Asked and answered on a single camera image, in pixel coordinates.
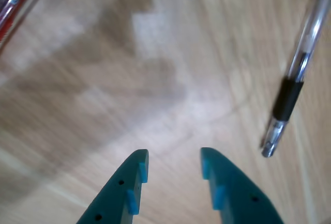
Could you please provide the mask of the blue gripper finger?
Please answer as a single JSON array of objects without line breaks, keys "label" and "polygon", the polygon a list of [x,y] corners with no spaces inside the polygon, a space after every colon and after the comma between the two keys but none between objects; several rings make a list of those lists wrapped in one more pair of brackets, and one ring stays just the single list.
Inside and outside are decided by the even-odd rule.
[{"label": "blue gripper finger", "polygon": [[127,223],[139,214],[142,184],[148,181],[147,149],[134,151],[115,171],[78,223]]},{"label": "blue gripper finger", "polygon": [[210,147],[200,154],[202,176],[222,223],[283,223],[270,199],[225,155]]}]

